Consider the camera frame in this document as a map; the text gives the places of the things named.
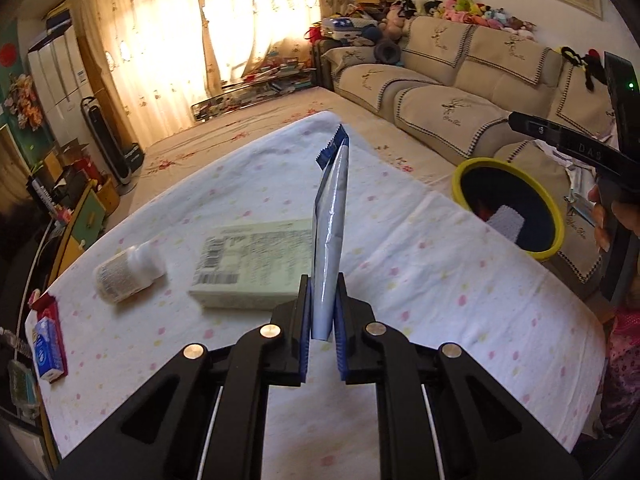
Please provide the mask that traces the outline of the person's right hand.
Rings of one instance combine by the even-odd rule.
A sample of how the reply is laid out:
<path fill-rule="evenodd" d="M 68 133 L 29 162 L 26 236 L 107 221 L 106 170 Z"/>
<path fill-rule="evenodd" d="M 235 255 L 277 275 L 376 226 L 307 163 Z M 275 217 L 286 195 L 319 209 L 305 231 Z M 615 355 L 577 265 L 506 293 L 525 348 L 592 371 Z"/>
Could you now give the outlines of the person's right hand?
<path fill-rule="evenodd" d="M 620 203 L 614 200 L 610 208 L 603 206 L 599 187 L 595 185 L 588 194 L 588 200 L 593 202 L 592 218 L 596 226 L 594 227 L 594 239 L 600 252 L 608 252 L 612 242 L 612 231 L 610 230 L 610 215 L 612 214 L 620 225 L 634 233 L 640 235 L 640 209 L 638 206 Z"/>

